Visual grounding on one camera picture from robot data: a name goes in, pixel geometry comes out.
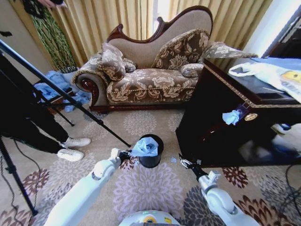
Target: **patterned rug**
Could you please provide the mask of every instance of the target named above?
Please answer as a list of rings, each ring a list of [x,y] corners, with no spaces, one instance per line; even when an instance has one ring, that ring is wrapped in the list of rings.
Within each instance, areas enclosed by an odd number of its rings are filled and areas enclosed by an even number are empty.
[[[97,161],[107,159],[112,148],[126,148],[94,121],[83,116],[81,111],[75,110],[64,114],[75,123],[74,127],[59,115],[55,117],[71,137],[90,137],[93,140],[90,145],[78,148],[85,153],[84,159],[79,162],[68,162],[58,159],[54,154],[19,144],[20,149],[36,160],[42,168],[36,203],[39,213],[31,222],[34,226],[42,226],[53,206],[79,179],[90,172]],[[144,168],[137,158],[124,162],[103,187],[96,203],[81,221],[81,226],[116,226],[130,213],[151,209],[171,213],[182,225],[223,225],[220,218],[208,209],[193,172],[185,169],[178,160],[180,149],[174,131],[182,114],[181,110],[95,114],[130,144],[135,144],[144,134],[158,135],[164,142],[164,151],[160,164],[153,169]],[[300,149],[301,142],[298,139],[300,135],[299,124],[284,137]],[[31,200],[34,201],[38,179],[36,166],[17,151],[12,140],[4,139],[4,142]],[[301,217],[292,203],[287,204],[283,210],[283,202],[290,193],[285,181],[286,168],[287,166],[230,167],[215,170],[222,175],[218,181],[219,187],[226,190],[234,202],[261,225],[301,225]],[[300,166],[292,167],[289,172],[293,190],[301,185],[300,174]],[[4,172],[4,175],[16,194],[15,205],[18,206],[16,218],[26,226],[31,213],[12,176],[7,172]],[[3,180],[0,180],[0,192],[0,225],[20,226],[14,220],[15,210],[10,206],[11,194]],[[300,200],[297,201],[297,205],[301,207]]]

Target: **beige curtain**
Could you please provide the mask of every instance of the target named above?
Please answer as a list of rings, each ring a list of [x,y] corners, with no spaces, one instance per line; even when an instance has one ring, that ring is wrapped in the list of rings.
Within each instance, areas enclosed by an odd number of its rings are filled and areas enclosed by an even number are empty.
[[[65,0],[68,8],[57,8],[53,16],[67,38],[79,65],[101,49],[110,32],[123,24],[132,39],[152,35],[153,0]]]
[[[243,49],[272,0],[170,0],[168,18],[184,9],[201,5],[213,15],[211,40]]]

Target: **drawer handle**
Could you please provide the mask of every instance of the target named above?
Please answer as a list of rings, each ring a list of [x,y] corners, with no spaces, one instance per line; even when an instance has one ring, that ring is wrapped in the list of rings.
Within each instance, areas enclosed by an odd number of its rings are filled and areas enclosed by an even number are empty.
[[[256,119],[258,116],[258,114],[256,113],[249,113],[246,117],[245,117],[245,121],[251,121],[253,119]]]

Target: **black trash can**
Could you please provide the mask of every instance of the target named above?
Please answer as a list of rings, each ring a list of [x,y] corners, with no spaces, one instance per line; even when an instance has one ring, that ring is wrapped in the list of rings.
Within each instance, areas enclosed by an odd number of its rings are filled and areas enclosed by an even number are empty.
[[[140,156],[139,162],[141,163],[141,165],[143,165],[146,168],[154,168],[154,167],[158,166],[158,164],[160,163],[161,154],[164,149],[163,141],[160,137],[158,137],[157,135],[154,135],[154,134],[146,134],[146,135],[142,136],[140,139],[142,139],[144,137],[151,137],[158,143],[158,155],[153,156],[153,157],[149,157],[149,156],[141,157]]]

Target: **carpet pattern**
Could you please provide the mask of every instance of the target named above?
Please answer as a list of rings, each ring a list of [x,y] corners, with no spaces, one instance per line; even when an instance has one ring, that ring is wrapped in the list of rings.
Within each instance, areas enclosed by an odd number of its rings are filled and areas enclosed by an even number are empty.
[[[83,116],[81,111],[75,110],[64,114],[75,123],[74,127],[59,115],[55,117],[71,137],[92,138],[90,145],[77,148],[85,153],[84,159],[79,162],[68,162],[58,159],[54,154],[19,144],[20,149],[41,167],[36,203],[39,214],[32,218],[33,226],[42,226],[53,206],[79,179],[91,171],[97,161],[107,159],[112,148],[126,148],[113,135]],[[124,162],[103,187],[99,198],[80,226],[116,226],[128,214],[150,209],[169,212],[186,226],[224,225],[221,219],[208,209],[193,172],[185,169],[178,160],[180,149],[174,131],[182,114],[182,110],[112,112],[104,115],[95,113],[105,125],[130,144],[134,145],[144,134],[158,135],[164,142],[164,151],[160,164],[153,169],[144,168],[139,164],[138,158]],[[301,126],[295,125],[289,134],[285,135],[285,139],[300,149],[301,143],[296,139],[300,135]],[[38,170],[17,151],[12,140],[5,138],[4,142],[27,193],[34,201]],[[177,159],[176,163],[171,162],[172,157]],[[286,168],[287,166],[229,167],[214,170],[218,170],[222,175],[218,181],[219,187],[226,190],[237,206],[256,219],[260,225],[301,225],[301,217],[293,203],[287,204],[283,209],[283,202],[290,193],[285,181]],[[289,173],[294,191],[301,185],[300,173],[300,166],[292,167]],[[4,172],[4,175],[16,194],[15,205],[18,207],[16,219],[26,226],[31,213],[12,176],[7,172]],[[0,192],[2,194],[0,225],[19,226],[20,224],[14,220],[15,210],[10,206],[11,194],[3,180],[0,180]],[[297,201],[297,205],[301,207],[300,200]]]

